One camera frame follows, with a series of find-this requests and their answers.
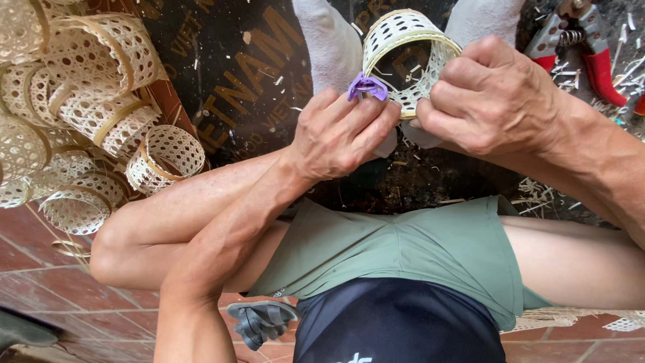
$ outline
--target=green shorts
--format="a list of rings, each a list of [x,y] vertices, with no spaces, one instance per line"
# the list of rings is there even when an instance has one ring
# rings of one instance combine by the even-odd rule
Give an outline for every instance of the green shorts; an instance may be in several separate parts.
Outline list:
[[[248,296],[310,298],[358,277],[445,285],[484,304],[500,330],[524,309],[553,306],[522,284],[502,196],[393,216],[344,213],[305,200]]]

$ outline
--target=man's right hand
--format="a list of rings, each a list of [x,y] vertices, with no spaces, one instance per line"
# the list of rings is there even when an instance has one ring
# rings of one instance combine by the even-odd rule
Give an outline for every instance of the man's right hand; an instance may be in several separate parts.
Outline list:
[[[488,36],[448,62],[417,105],[423,128],[476,156],[550,151],[570,136],[575,114],[592,111],[558,89],[540,66]]]
[[[348,101],[347,93],[326,88],[300,113],[293,143],[281,159],[312,185],[346,176],[388,137],[400,114],[396,102]]]

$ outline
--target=purple clip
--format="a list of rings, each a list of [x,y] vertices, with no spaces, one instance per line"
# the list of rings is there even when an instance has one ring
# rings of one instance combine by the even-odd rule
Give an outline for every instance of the purple clip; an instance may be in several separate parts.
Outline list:
[[[385,101],[388,97],[388,87],[385,87],[383,82],[375,77],[363,77],[362,72],[359,72],[347,90],[347,100],[353,100],[359,92],[369,92],[381,101]]]

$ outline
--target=black shirt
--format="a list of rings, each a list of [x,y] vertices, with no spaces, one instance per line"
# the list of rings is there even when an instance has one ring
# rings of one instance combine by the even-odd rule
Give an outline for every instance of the black shirt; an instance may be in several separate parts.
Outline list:
[[[296,363],[505,361],[488,310],[442,285],[356,278],[297,307]]]

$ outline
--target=tile floor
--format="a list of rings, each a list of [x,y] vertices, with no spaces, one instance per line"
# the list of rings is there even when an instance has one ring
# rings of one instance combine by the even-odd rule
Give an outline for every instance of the tile floor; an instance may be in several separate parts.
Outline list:
[[[0,306],[10,307],[67,331],[61,344],[90,363],[151,362],[159,294],[114,289],[86,274],[76,259],[54,251],[53,236],[25,207],[0,209]],[[87,245],[83,238],[76,242]],[[245,300],[224,294],[219,309],[231,331],[239,362],[292,361],[295,329],[257,352],[249,350],[226,306]],[[296,303],[295,299],[283,301]],[[508,363],[645,362],[645,329],[617,333],[602,326],[618,319],[581,318],[572,327],[553,327],[502,335]]]

